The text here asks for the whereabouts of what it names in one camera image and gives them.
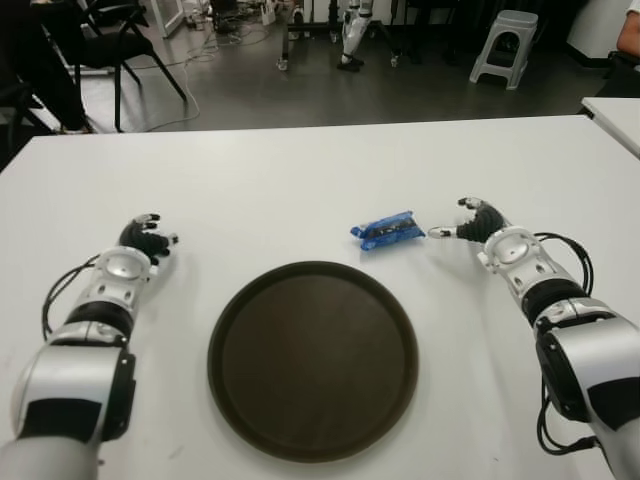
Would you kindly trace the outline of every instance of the white robotic arm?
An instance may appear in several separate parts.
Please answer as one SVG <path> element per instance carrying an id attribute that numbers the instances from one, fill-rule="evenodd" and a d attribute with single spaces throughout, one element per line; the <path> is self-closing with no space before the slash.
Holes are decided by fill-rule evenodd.
<path id="1" fill-rule="evenodd" d="M 617 480 L 640 480 L 640 332 L 587 292 L 544 250 L 531 232 L 515 227 L 490 204 L 459 201 L 473 221 L 436 227 L 432 238 L 483 244 L 478 257 L 506 282 L 533 328 L 544 385 L 563 417 L 587 423 L 596 437 L 564 454 L 600 447 Z M 546 406 L 541 410 L 544 415 Z M 541 439 L 540 421 L 538 439 Z"/>
<path id="2" fill-rule="evenodd" d="M 152 265 L 178 241 L 149 231 L 159 218 L 134 219 L 99 256 L 64 325 L 24 370 L 12 400 L 16 440 L 0 449 L 0 479 L 95 479 L 101 443 L 127 430 L 135 392 L 127 346 L 140 296 Z"/>

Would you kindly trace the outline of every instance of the stool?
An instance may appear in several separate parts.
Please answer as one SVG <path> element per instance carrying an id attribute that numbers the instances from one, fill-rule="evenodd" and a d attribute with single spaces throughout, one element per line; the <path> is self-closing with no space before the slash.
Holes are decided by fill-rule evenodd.
<path id="1" fill-rule="evenodd" d="M 527 68 L 527 57 L 531 50 L 533 35 L 536 33 L 537 25 L 538 16 L 535 13 L 519 12 L 517 10 L 501 11 L 491 26 L 491 31 L 484 44 L 482 53 L 480 53 L 476 59 L 469 81 L 478 83 L 480 75 L 489 73 L 491 75 L 506 77 L 507 90 L 515 90 L 518 88 L 522 74 Z M 513 65 L 510 67 L 501 67 L 487 63 L 489 54 L 493 51 L 494 44 L 498 37 L 507 32 L 513 33 L 518 37 L 518 51 L 513 60 Z"/>

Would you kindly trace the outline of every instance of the brown tray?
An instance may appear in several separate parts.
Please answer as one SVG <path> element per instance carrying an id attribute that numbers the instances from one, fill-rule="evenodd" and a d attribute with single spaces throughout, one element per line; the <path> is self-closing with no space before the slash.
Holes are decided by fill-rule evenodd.
<path id="1" fill-rule="evenodd" d="M 303 262 L 243 288 L 209 344 L 209 385 L 231 427 L 296 462 L 353 455 L 402 416 L 418 376 L 409 318 L 377 281 Z"/>

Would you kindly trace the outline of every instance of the gray floor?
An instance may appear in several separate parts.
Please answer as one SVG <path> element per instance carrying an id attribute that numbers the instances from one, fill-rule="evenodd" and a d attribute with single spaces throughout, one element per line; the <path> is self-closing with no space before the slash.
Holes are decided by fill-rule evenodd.
<path id="1" fill-rule="evenodd" d="M 201 57 L 186 67 L 189 88 L 200 107 L 198 118 L 178 121 L 158 130 L 216 130 L 304 127 L 391 122 L 418 122 L 494 117 L 572 114 L 582 97 L 604 83 L 602 70 L 580 67 L 562 53 L 536 53 L 516 91 L 501 79 L 483 77 L 468 82 L 474 58 L 462 55 L 460 66 L 440 59 L 442 41 L 423 47 L 423 64 L 406 57 L 391 68 L 390 53 L 379 39 L 365 38 L 359 56 L 367 64 L 358 74 L 335 69 L 340 45 L 318 37 L 292 43 L 290 69 L 278 71 L 282 33 L 278 25 L 256 24 L 242 30 L 243 46 L 220 47 L 213 57 Z M 200 52 L 207 32 L 180 27 L 169 40 L 154 28 L 146 30 L 166 63 Z M 140 57 L 135 67 L 151 65 Z M 170 67 L 181 85 L 182 65 Z M 194 116 L 192 100 L 185 106 L 157 68 L 137 70 L 142 88 L 123 74 L 122 127 L 140 132 L 172 120 Z M 83 97 L 98 131 L 114 131 L 113 83 L 109 76 L 85 76 Z"/>

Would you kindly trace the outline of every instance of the table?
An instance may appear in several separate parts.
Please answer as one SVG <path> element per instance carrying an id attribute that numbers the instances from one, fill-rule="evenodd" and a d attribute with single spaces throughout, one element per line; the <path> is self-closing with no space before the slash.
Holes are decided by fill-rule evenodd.
<path id="1" fill-rule="evenodd" d="M 34 139 L 0 175 L 0 442 L 12 438 L 9 386 L 41 345 L 52 282 L 112 245 L 130 218 L 158 211 L 181 244 L 137 319 L 131 425 L 103 447 L 101 480 L 610 479 L 598 452 L 538 448 L 533 336 L 473 245 L 421 239 L 364 253 L 349 229 L 406 209 L 425 229 L 447 224 L 465 215 L 458 198 L 483 197 L 512 222 L 580 239 L 595 294 L 640 319 L 640 226 L 626 216 L 639 182 L 640 162 L 584 116 Z M 579 275 L 568 249 L 550 250 Z M 382 282 L 420 349 L 400 422 L 367 451 L 320 465 L 245 444 L 215 407 L 205 365 L 231 297 L 309 259 Z M 84 282 L 53 307 L 54 325 Z M 553 416 L 550 428 L 563 441 L 585 431 Z"/>
<path id="2" fill-rule="evenodd" d="M 640 98 L 583 98 L 593 121 L 640 157 Z"/>

